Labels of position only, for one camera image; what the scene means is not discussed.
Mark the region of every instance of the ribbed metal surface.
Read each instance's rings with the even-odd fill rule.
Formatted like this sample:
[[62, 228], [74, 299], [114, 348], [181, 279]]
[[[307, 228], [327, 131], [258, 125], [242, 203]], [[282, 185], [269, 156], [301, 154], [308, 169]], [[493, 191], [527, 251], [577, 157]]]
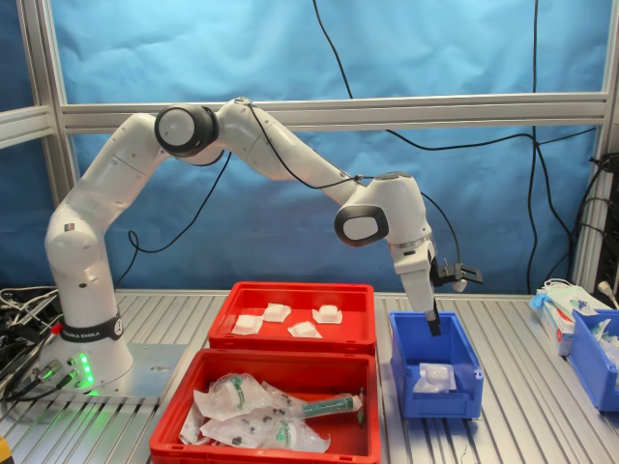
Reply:
[[[0, 435], [17, 463], [149, 461], [148, 437], [225, 298], [218, 291], [119, 293], [132, 342], [187, 344], [162, 407], [152, 402], [61, 396], [0, 413]], [[391, 463], [619, 463], [619, 415], [593, 408], [570, 364], [553, 355], [521, 297], [443, 297], [484, 368], [479, 420], [402, 420], [389, 366], [390, 310], [410, 310], [400, 294], [377, 294], [382, 460]]]

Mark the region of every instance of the white pouch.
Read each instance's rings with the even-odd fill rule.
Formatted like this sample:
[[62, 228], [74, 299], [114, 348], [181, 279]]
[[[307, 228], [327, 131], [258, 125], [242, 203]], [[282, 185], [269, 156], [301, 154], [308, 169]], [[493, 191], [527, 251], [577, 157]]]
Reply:
[[275, 450], [295, 450], [325, 452], [331, 445], [331, 437], [320, 438], [302, 420], [278, 420], [267, 435], [264, 448]]
[[591, 334], [596, 339], [596, 341], [599, 342], [602, 339], [602, 337], [604, 336], [604, 330], [606, 329], [606, 326], [609, 322], [610, 319], [604, 319], [600, 324], [591, 329]]
[[292, 309], [290, 309], [290, 306], [286, 306], [285, 304], [269, 303], [267, 308], [264, 310], [262, 319], [264, 319], [264, 322], [283, 322], [291, 312]]
[[260, 332], [262, 327], [262, 316], [250, 316], [241, 314], [236, 320], [232, 333], [236, 335], [253, 335]]
[[322, 338], [311, 322], [300, 322], [296, 326], [289, 327], [288, 331], [292, 336], [299, 338]]
[[269, 406], [271, 397], [249, 374], [221, 377], [208, 393], [193, 391], [193, 400], [205, 418], [225, 421]]
[[419, 364], [420, 378], [413, 387], [414, 393], [447, 393], [456, 389], [454, 367], [450, 364]]
[[317, 311], [313, 309], [311, 314], [318, 324], [341, 324], [343, 318], [341, 311], [333, 304], [324, 304]]

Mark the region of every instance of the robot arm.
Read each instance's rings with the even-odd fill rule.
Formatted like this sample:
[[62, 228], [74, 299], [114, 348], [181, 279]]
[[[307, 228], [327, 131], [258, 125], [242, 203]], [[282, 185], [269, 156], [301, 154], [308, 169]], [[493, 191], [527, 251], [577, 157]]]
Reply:
[[82, 363], [87, 359], [89, 370], [77, 369], [75, 391], [112, 382], [131, 368], [133, 359], [123, 337], [107, 262], [105, 231], [132, 204], [162, 161], [173, 156], [192, 164], [210, 164], [222, 150], [233, 152], [269, 179], [296, 178], [322, 189], [340, 204], [335, 228], [345, 243], [363, 247], [386, 239], [413, 309], [424, 312], [431, 332], [440, 334], [432, 283], [454, 278], [437, 272], [426, 208], [415, 180], [407, 173], [388, 173], [365, 187], [321, 158], [273, 116], [240, 98], [217, 113], [176, 104], [157, 118], [131, 116], [54, 212], [45, 249], [64, 322], [60, 339], [55, 337], [42, 352], [43, 365], [51, 360], [74, 365], [77, 358]]
[[[180, 128], [183, 137], [176, 136]], [[275, 181], [298, 178], [320, 187], [351, 177], [245, 98], [229, 102], [217, 114], [197, 106], [172, 105], [158, 115], [155, 135], [168, 153], [193, 164], [214, 162], [221, 150], [229, 150]], [[341, 205], [335, 227], [346, 244], [364, 247], [387, 240], [413, 310], [424, 312], [431, 332], [440, 334], [430, 281], [435, 250], [426, 207], [412, 176], [388, 173], [367, 187], [350, 180], [322, 191]]]

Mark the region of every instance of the medical supply box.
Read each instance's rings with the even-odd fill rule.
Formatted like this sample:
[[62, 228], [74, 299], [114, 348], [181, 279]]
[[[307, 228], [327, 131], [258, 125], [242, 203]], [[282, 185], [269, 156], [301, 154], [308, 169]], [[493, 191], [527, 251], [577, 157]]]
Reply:
[[[233, 335], [241, 314], [262, 315], [268, 303], [289, 305], [284, 323], [263, 323], [256, 335]], [[315, 324], [323, 338], [293, 338], [287, 327], [312, 321], [311, 310], [336, 305], [342, 323]], [[149, 445], [154, 464], [380, 462], [380, 429], [373, 290], [367, 285], [239, 282], [226, 298], [209, 331], [210, 349], [193, 358], [153, 432]], [[307, 420], [322, 438], [325, 453], [277, 449], [241, 449], [186, 445], [179, 433], [193, 403], [193, 390], [208, 391], [225, 374], [248, 373], [307, 401], [340, 393], [363, 392], [363, 423], [358, 414]]]
[[[261, 316], [269, 303], [288, 305], [292, 312], [283, 323], [265, 322], [254, 335], [231, 333], [241, 314]], [[341, 324], [317, 324], [311, 310], [335, 305]], [[304, 321], [314, 324], [322, 338], [293, 338], [289, 327]], [[282, 350], [374, 355], [374, 292], [369, 285], [342, 283], [238, 282], [225, 299], [209, 331], [211, 348]]]
[[568, 356], [572, 350], [574, 322], [570, 315], [557, 307], [552, 301], [542, 301], [535, 307], [530, 305], [544, 327], [546, 335], [552, 340], [559, 356]]

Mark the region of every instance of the transparent plastic package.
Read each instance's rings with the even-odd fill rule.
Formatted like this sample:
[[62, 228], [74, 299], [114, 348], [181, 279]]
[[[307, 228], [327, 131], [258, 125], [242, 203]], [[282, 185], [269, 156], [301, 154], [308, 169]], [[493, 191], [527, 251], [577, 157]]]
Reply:
[[208, 393], [193, 391], [193, 400], [205, 418], [225, 421], [271, 404], [271, 396], [249, 374], [221, 377]]
[[331, 437], [323, 440], [302, 420], [280, 419], [272, 425], [263, 448], [325, 452], [330, 445]]
[[273, 424], [286, 414], [282, 409], [259, 408], [228, 420], [209, 420], [200, 431], [205, 437], [234, 448], [263, 448]]
[[413, 387], [414, 393], [447, 393], [456, 389], [454, 367], [450, 364], [419, 364], [420, 378]]

